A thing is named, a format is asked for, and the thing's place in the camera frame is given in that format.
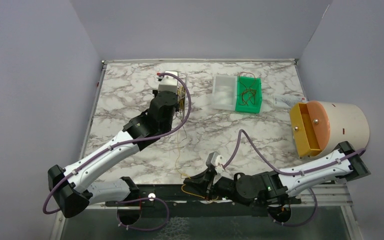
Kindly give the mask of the white perforated filament spool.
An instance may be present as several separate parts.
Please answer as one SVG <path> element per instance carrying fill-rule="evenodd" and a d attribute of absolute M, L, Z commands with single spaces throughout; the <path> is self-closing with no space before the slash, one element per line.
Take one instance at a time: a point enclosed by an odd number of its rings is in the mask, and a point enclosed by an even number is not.
<path fill-rule="evenodd" d="M 180 84 L 177 89 L 177 96 L 178 96 L 178 107 L 179 107 L 179 112 L 184 113 L 185 112 L 185 105 L 186 105 L 186 98 L 187 98 L 187 93 L 185 87 Z"/>

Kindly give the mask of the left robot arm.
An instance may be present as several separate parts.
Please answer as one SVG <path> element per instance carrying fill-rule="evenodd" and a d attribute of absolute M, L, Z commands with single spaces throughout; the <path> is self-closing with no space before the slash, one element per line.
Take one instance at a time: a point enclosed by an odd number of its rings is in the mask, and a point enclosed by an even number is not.
<path fill-rule="evenodd" d="M 123 201 L 132 195 L 137 188 L 128 177 L 110 183 L 95 183 L 95 180 L 120 161 L 172 134 L 178 106 L 175 92 L 158 91 L 149 108 L 132 118 L 110 141 L 71 165 L 52 166 L 47 171 L 50 194 L 45 201 L 53 198 L 57 210 L 72 218 L 91 204 Z"/>

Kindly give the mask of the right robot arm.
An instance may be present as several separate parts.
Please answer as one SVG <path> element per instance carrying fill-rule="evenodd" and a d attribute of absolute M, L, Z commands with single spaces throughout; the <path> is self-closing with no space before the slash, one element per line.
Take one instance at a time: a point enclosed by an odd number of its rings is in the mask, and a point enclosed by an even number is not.
<path fill-rule="evenodd" d="M 361 159 L 365 151 L 365 148 L 355 150 L 343 141 L 319 159 L 254 175 L 238 172 L 233 178 L 223 176 L 223 157 L 212 152 L 205 162 L 206 170 L 186 178 L 183 183 L 208 201 L 221 197 L 245 206 L 285 205 L 313 186 L 336 179 L 349 182 L 368 176 L 370 171 Z"/>

